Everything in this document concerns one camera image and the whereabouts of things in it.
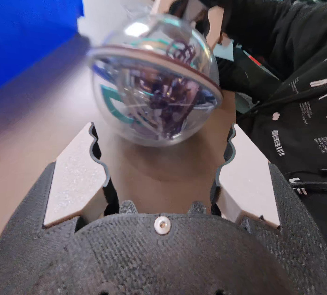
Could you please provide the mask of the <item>person's right forearm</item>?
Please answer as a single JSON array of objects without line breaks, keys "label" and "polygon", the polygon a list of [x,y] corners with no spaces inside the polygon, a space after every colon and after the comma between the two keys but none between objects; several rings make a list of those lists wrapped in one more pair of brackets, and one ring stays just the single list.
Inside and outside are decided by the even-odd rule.
[{"label": "person's right forearm", "polygon": [[326,73],[326,2],[231,0],[226,33],[281,80],[315,68]]}]

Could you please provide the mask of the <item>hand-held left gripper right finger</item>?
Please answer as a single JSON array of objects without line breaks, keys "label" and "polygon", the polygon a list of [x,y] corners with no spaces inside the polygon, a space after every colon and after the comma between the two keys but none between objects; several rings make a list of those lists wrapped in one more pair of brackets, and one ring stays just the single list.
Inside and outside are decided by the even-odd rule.
[{"label": "hand-held left gripper right finger", "polygon": [[228,134],[224,160],[211,189],[221,217],[236,224],[251,218],[279,228],[269,161],[237,124]]}]

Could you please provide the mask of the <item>clear plastic maze ball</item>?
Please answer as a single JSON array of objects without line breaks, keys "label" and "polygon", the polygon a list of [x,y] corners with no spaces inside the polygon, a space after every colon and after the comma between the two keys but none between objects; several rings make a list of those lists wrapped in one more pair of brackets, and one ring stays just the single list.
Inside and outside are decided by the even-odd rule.
[{"label": "clear plastic maze ball", "polygon": [[215,56],[185,20],[147,15],[88,52],[97,106],[116,134],[169,147],[197,133],[223,102]]}]

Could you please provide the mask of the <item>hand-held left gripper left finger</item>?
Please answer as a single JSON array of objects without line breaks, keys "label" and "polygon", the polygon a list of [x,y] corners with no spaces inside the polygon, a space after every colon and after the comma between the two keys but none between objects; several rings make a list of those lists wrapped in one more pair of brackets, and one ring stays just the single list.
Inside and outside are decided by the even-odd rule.
[{"label": "hand-held left gripper left finger", "polygon": [[44,227],[53,227],[75,217],[88,224],[105,210],[119,211],[117,191],[108,167],[101,160],[93,122],[87,123],[55,161]]}]

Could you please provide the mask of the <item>blue plastic bin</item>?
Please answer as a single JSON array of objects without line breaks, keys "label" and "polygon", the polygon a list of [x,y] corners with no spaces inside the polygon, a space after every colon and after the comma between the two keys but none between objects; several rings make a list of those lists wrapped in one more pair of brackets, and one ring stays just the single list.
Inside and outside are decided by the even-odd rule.
[{"label": "blue plastic bin", "polygon": [[1,87],[70,40],[83,0],[0,0]]}]

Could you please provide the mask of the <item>black printed hoodie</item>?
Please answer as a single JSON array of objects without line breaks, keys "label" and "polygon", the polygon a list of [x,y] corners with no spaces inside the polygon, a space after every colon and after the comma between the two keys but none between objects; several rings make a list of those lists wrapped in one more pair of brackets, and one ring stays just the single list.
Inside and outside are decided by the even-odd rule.
[{"label": "black printed hoodie", "polygon": [[237,119],[276,165],[312,215],[326,241],[326,57],[303,65],[266,103]]}]

